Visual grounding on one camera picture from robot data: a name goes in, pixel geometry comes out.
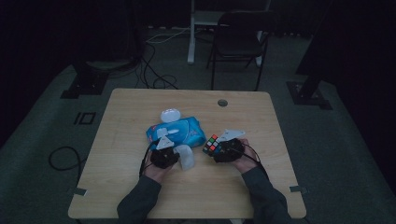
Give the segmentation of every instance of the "white lid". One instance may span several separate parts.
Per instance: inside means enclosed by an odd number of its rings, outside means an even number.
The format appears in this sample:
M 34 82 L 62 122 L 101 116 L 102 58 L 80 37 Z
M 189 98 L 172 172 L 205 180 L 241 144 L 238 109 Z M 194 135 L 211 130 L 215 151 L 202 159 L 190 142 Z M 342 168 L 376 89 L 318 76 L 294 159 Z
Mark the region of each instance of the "white lid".
M 181 114 L 177 109 L 166 109 L 161 113 L 161 120 L 165 123 L 173 122 L 180 119 Z

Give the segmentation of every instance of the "hand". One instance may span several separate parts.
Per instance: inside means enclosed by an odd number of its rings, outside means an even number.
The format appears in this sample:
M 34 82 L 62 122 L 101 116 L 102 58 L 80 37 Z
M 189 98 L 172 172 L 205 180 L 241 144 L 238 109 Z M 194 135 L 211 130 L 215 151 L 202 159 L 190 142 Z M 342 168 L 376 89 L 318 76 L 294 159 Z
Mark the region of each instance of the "hand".
M 247 139 L 239 139 L 241 141 L 242 145 L 245 148 L 245 154 L 247 154 L 249 157 L 256 159 L 256 153 L 248 146 L 248 140 Z M 257 166 L 256 162 L 251 160 L 250 158 L 246 156 L 242 156 L 236 161 L 232 161 L 231 164 L 241 173 L 244 174 L 245 172 L 253 169 L 254 167 Z
M 146 169 L 143 171 L 143 175 L 157 181 L 159 184 L 163 182 L 163 178 L 170 171 L 173 165 L 166 167 L 166 169 L 162 169 L 160 167 L 155 166 L 149 160 L 151 158 L 151 151 L 148 153 L 148 159 L 146 160 L 145 167 Z

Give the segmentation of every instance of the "rubik's cube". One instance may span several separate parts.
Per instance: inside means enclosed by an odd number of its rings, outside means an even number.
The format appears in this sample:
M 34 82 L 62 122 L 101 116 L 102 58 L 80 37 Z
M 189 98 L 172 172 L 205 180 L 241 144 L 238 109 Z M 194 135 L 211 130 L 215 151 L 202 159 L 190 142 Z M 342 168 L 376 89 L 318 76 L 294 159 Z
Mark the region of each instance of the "rubik's cube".
M 219 147 L 218 137 L 215 134 L 213 134 L 204 145 L 203 152 L 209 156 L 213 156 L 219 153 L 219 151 L 220 151 L 220 147 Z

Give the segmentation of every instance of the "gray carpet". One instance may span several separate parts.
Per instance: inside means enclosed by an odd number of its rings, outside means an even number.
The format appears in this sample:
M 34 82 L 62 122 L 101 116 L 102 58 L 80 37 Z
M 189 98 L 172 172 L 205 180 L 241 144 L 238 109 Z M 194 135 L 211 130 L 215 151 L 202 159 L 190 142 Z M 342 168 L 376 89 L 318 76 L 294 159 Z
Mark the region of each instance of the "gray carpet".
M 151 31 L 149 34 L 176 33 Z M 199 38 L 210 40 L 201 32 Z M 396 223 L 396 199 L 379 172 L 361 135 L 338 98 L 333 85 L 319 85 L 333 110 L 295 105 L 287 81 L 304 82 L 295 75 L 310 40 L 300 37 L 273 37 L 267 53 L 259 91 L 272 96 L 291 162 L 303 195 L 310 223 Z M 172 75 L 183 90 L 209 90 L 210 70 L 205 69 L 210 44 L 197 40 L 195 64 L 187 64 L 189 39 L 179 35 L 153 44 L 156 53 L 150 65 L 159 75 Z M 147 47 L 148 60 L 152 48 Z M 219 65 L 215 89 L 251 91 L 258 72 L 256 66 Z M 93 139 L 115 88 L 146 88 L 138 81 L 141 68 L 114 72 L 102 95 L 60 99 L 76 73 L 69 66 L 59 74 L 28 116 L 0 150 L 0 222 L 76 223 L 68 217 L 72 200 L 69 190 L 76 185 L 77 169 L 58 172 L 50 168 L 49 154 L 57 147 L 74 147 L 81 158 L 89 155 Z M 147 71 L 148 82 L 155 76 Z M 95 112 L 93 124 L 75 124 L 78 113 Z M 76 162 L 71 151 L 53 158 L 59 166 Z M 116 220 L 81 220 L 82 223 L 115 223 Z M 154 220 L 150 223 L 224 223 L 227 220 Z M 295 223 L 307 223 L 295 220 Z

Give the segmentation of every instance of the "wet wipes package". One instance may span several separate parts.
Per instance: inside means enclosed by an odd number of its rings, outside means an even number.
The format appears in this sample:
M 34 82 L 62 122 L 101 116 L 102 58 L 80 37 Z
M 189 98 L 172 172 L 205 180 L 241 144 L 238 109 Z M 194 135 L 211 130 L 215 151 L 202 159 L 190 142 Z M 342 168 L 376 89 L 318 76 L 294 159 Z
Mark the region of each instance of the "wet wipes package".
M 195 117 L 153 125 L 148 128 L 146 135 L 150 142 L 166 136 L 175 143 L 175 147 L 187 145 L 193 148 L 202 145 L 206 141 L 204 131 Z

